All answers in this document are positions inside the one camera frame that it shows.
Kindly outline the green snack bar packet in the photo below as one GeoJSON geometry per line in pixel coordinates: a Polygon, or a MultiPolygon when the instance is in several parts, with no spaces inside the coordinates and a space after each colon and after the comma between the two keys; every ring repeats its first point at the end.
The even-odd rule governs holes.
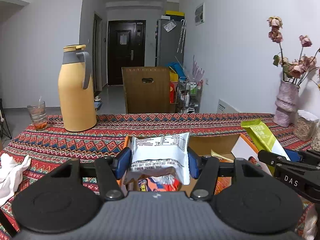
{"type": "Polygon", "coordinates": [[[246,130],[258,150],[266,150],[281,155],[290,161],[289,156],[270,129],[260,119],[242,121],[241,127],[246,130]]]}

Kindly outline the dark entrance door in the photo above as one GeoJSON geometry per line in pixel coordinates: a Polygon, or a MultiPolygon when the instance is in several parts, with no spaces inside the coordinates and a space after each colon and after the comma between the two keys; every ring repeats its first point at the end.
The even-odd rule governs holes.
{"type": "Polygon", "coordinates": [[[123,67],[145,65],[145,20],[108,22],[107,83],[123,84],[123,67]]]}

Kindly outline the yellow thermos jug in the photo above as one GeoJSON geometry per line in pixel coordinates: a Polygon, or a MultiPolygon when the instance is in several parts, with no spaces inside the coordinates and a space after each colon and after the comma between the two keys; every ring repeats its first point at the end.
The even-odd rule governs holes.
{"type": "Polygon", "coordinates": [[[97,123],[92,59],[85,49],[84,44],[63,48],[58,91],[64,128],[69,132],[86,131],[97,123]]]}

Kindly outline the yellow box on refrigerator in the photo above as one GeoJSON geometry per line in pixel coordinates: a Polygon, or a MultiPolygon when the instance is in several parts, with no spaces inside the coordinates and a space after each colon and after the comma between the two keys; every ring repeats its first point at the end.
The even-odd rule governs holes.
{"type": "Polygon", "coordinates": [[[180,11],[171,11],[171,10],[166,10],[165,11],[166,16],[177,16],[177,17],[184,17],[184,13],[180,11]]]}

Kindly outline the wooden chair back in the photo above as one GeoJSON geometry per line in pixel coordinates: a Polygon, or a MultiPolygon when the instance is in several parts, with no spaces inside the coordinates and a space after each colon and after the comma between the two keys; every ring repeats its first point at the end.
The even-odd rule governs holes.
{"type": "Polygon", "coordinates": [[[168,67],[123,67],[127,114],[174,113],[168,67]]]}

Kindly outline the wall electrical panel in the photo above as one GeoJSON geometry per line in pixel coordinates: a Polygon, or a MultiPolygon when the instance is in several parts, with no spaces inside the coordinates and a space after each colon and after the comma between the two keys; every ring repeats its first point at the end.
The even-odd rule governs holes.
{"type": "Polygon", "coordinates": [[[204,23],[204,3],[201,3],[194,12],[195,25],[200,25],[204,23]]]}

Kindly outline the drinking glass with straw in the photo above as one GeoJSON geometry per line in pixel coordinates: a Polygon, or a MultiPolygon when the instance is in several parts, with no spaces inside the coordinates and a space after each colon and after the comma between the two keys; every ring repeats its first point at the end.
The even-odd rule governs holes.
{"type": "Polygon", "coordinates": [[[27,106],[31,122],[36,131],[42,131],[47,127],[46,103],[39,98],[37,103],[27,106]]]}

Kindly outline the dried pink roses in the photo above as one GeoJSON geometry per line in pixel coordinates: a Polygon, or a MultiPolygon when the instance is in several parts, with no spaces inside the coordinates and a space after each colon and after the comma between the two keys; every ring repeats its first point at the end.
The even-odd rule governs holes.
{"type": "Polygon", "coordinates": [[[309,35],[299,35],[299,46],[290,53],[284,48],[283,20],[279,16],[267,19],[268,38],[278,46],[279,52],[273,56],[272,63],[281,68],[281,80],[297,87],[310,78],[312,74],[319,74],[319,48],[308,53],[313,47],[309,35]]]}

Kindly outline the clear container with lid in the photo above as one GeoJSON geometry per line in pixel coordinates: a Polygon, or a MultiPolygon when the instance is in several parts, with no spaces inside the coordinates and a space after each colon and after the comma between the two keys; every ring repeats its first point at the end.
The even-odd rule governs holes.
{"type": "Polygon", "coordinates": [[[293,133],[300,140],[309,140],[313,136],[318,122],[319,118],[314,114],[305,110],[298,110],[293,133]]]}

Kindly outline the grey refrigerator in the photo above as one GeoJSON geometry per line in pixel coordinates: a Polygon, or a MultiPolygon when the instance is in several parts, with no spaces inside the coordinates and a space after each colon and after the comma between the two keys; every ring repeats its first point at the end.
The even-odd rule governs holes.
{"type": "Polygon", "coordinates": [[[182,21],[157,20],[155,66],[166,66],[171,62],[183,64],[182,26],[182,21]]]}

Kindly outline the orange cardboard snack box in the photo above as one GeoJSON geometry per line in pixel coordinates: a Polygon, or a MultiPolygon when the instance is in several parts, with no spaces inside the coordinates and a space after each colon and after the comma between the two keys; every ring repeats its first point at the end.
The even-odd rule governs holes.
{"type": "MultiPolygon", "coordinates": [[[[210,152],[218,154],[218,159],[221,162],[232,162],[235,158],[244,158],[258,168],[271,174],[268,166],[261,163],[258,159],[257,147],[243,134],[224,135],[221,137],[201,137],[191,136],[189,138],[189,147],[191,147],[199,156],[209,157],[210,152]]],[[[197,180],[190,178],[188,185],[174,182],[176,186],[161,185],[156,178],[144,178],[139,181],[129,183],[129,190],[134,191],[184,191],[190,195],[192,188],[195,186],[197,180]]]]}

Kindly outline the pink ceramic vase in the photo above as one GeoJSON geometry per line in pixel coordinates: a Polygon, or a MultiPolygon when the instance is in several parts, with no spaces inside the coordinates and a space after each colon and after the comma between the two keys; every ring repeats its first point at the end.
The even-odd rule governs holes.
{"type": "Polygon", "coordinates": [[[297,112],[299,86],[281,80],[276,97],[276,111],[273,122],[282,127],[288,127],[292,117],[297,112]]]}

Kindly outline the white snack packet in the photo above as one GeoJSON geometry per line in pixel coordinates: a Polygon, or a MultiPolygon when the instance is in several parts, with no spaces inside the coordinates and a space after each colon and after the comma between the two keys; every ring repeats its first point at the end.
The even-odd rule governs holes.
{"type": "Polygon", "coordinates": [[[180,183],[188,185],[188,142],[188,132],[150,138],[132,137],[131,163],[124,183],[172,174],[180,183]]]}

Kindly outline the red gift box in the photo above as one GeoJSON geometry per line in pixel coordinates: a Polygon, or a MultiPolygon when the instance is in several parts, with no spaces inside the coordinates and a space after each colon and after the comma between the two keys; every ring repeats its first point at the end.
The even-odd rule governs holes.
{"type": "Polygon", "coordinates": [[[170,82],[169,100],[170,103],[175,102],[175,84],[173,82],[170,82]]]}

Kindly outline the white crumpled cloth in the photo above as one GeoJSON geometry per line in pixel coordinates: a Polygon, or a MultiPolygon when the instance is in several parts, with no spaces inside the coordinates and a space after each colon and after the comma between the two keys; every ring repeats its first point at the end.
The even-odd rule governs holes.
{"type": "Polygon", "coordinates": [[[30,166],[31,158],[26,155],[21,164],[6,153],[1,155],[0,205],[3,206],[15,192],[23,179],[23,172],[30,166]]]}

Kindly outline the patterned red tablecloth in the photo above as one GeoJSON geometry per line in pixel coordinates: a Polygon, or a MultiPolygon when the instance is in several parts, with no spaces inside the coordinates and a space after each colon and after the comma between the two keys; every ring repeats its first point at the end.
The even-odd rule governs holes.
{"type": "Polygon", "coordinates": [[[97,125],[84,132],[72,133],[64,129],[62,117],[50,115],[48,127],[36,131],[29,125],[3,150],[20,162],[29,155],[31,166],[23,173],[20,189],[56,168],[71,157],[90,163],[98,157],[115,157],[124,147],[129,135],[161,136],[190,132],[217,139],[228,135],[246,134],[240,124],[260,118],[274,133],[282,146],[291,150],[307,150],[309,142],[302,142],[293,135],[293,128],[280,127],[266,113],[238,114],[107,114],[97,117],[97,125]]]}

